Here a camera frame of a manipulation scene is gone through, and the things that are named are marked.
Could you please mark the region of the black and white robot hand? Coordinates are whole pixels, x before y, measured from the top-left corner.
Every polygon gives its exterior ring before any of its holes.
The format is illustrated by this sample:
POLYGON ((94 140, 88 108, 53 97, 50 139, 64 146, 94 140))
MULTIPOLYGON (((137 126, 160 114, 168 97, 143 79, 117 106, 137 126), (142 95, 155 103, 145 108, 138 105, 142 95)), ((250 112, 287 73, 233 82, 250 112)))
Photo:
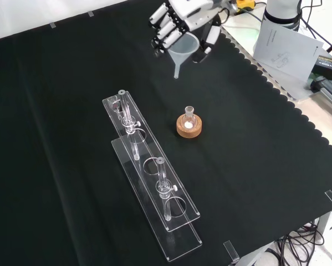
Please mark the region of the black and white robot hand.
POLYGON ((192 55, 195 63, 200 63, 209 55, 221 32, 219 14, 227 11, 230 15, 237 11, 236 1, 174 0, 163 2, 149 18, 149 26, 156 36, 151 45, 156 57, 164 54, 186 33, 202 28, 200 46, 192 55))

